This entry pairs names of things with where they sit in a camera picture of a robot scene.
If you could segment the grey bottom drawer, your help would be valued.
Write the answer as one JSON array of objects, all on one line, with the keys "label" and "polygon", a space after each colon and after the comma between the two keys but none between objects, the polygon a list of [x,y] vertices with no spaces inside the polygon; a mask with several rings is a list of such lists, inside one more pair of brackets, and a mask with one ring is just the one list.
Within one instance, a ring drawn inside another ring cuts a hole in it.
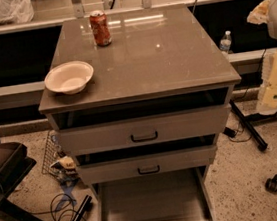
[{"label": "grey bottom drawer", "polygon": [[110,181],[98,187],[99,221],[215,221],[198,168]]}]

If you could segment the white paper bowl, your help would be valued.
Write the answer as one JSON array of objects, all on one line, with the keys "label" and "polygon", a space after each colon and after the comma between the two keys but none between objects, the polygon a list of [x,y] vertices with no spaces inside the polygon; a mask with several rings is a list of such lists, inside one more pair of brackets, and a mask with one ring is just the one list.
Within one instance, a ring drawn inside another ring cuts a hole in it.
[{"label": "white paper bowl", "polygon": [[87,62],[70,61],[49,71],[44,84],[54,93],[72,95],[84,90],[93,75],[93,67]]}]

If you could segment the grey middle drawer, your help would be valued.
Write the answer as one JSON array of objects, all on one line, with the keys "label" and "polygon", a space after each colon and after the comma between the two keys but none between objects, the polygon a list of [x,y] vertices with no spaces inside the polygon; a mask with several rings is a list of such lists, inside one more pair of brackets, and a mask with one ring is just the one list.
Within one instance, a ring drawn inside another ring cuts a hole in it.
[{"label": "grey middle drawer", "polygon": [[77,172],[84,184],[110,182],[111,180],[208,166],[214,161],[216,151],[217,147],[214,144],[174,152],[142,155],[125,160],[86,164],[79,166]]}]

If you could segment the grey drawer cabinet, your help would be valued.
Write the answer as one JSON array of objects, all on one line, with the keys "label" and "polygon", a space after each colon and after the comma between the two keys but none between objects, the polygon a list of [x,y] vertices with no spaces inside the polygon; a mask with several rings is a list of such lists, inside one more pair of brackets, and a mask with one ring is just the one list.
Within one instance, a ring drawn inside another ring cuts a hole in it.
[{"label": "grey drawer cabinet", "polygon": [[[94,75],[77,94],[43,91],[54,131],[230,106],[240,76],[185,5],[110,14],[112,42],[97,46],[88,19],[63,23],[52,69],[87,62]],[[70,155],[77,166],[216,145],[218,135]]]}]

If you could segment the crumpled snack wrapper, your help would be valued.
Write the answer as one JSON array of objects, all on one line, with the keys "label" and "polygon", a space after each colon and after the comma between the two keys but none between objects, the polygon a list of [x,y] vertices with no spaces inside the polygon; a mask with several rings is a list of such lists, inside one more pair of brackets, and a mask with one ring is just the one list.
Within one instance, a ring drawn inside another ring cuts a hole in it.
[{"label": "crumpled snack wrapper", "polygon": [[50,165],[50,168],[53,175],[60,183],[66,183],[78,178],[78,173],[76,172],[76,164],[69,156],[64,156],[54,161]]}]

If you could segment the grey top drawer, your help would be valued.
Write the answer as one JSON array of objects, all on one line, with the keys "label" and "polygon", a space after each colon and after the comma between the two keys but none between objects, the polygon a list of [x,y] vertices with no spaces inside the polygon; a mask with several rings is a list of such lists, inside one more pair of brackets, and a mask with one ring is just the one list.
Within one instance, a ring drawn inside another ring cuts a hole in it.
[{"label": "grey top drawer", "polygon": [[60,130],[57,140],[76,156],[221,133],[230,107],[218,106]]}]

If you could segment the grey drawer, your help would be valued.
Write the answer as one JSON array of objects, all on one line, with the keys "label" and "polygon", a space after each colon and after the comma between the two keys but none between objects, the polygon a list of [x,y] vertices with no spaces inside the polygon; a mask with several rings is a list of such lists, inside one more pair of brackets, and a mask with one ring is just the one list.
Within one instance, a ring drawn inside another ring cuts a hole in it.
[{"label": "grey drawer", "polygon": [[60,130],[57,140],[76,156],[221,133],[230,107],[218,106]]},{"label": "grey drawer", "polygon": [[110,182],[111,180],[208,166],[214,161],[216,151],[217,147],[214,144],[174,152],[142,155],[125,160],[86,164],[79,166],[77,172],[84,184]]},{"label": "grey drawer", "polygon": [[98,187],[99,221],[215,221],[198,168],[110,181]]}]

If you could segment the clear plastic water bottle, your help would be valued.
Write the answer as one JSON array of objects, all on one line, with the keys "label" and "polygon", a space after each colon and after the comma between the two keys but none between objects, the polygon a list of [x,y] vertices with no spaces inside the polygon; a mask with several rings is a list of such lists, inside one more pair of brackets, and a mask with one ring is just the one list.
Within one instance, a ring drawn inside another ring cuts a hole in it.
[{"label": "clear plastic water bottle", "polygon": [[219,44],[219,48],[223,54],[227,54],[230,51],[231,43],[232,43],[231,32],[227,30],[224,36],[221,38],[221,41]]}]

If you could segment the white plastic bag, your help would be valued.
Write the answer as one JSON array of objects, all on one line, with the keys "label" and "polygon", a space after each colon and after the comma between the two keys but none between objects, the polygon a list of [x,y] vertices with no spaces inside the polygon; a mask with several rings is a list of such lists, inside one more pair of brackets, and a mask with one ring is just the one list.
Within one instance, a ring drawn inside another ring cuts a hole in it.
[{"label": "white plastic bag", "polygon": [[0,0],[0,26],[32,21],[31,0]]}]

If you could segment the black table leg base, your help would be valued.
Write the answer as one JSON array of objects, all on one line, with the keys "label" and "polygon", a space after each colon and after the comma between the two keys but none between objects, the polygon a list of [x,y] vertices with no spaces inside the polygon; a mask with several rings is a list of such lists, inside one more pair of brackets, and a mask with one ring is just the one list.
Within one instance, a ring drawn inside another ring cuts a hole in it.
[{"label": "black table leg base", "polygon": [[243,127],[245,127],[250,132],[250,135],[258,144],[259,151],[264,152],[267,149],[268,144],[259,135],[258,131],[255,130],[254,125],[255,123],[271,122],[277,120],[277,113],[270,115],[261,115],[259,113],[253,113],[252,115],[244,115],[243,112],[239,110],[239,108],[233,101],[230,101],[230,105],[232,107],[233,113],[235,113],[236,116],[238,116],[239,121],[243,124]]}]

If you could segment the orange soda can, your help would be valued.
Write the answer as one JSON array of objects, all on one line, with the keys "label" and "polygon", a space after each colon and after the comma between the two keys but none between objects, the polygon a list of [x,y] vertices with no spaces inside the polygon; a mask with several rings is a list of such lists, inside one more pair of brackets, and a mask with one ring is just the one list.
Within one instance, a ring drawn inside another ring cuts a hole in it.
[{"label": "orange soda can", "polygon": [[110,45],[112,38],[108,30],[106,14],[102,10],[94,10],[89,15],[89,23],[96,44],[101,47]]}]

